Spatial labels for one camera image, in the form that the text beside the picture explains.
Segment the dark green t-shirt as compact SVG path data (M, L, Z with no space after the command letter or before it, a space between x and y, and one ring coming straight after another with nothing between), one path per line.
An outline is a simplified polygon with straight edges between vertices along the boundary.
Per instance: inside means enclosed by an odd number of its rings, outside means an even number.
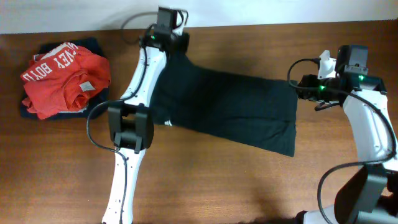
M155 124L294 156L297 94L285 80L219 72L173 54L162 70L150 108Z

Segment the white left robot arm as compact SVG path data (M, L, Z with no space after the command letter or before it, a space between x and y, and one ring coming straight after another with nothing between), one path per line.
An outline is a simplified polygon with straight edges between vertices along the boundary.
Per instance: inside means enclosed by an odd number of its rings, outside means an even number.
M152 143L154 124L150 101L169 55L185 44L189 17L184 9L160 7L157 20L139 38L139 60L120 99L107 102L110 139L114 144L114 174L102 223L133 222L133 200L141 162Z

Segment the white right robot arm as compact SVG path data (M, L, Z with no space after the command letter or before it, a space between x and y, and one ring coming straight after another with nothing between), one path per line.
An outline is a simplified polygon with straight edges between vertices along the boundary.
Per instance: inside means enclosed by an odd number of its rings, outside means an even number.
M336 58L324 50L311 61L316 75L291 83L298 97L317 103L316 110L342 107L353 130L358 161L326 171L317 188L318 210L305 212L302 223L397 223L397 137L387 110L381 78L370 76L368 48L342 45ZM346 167L357 173L338 191L329 207L322 204L326 178Z

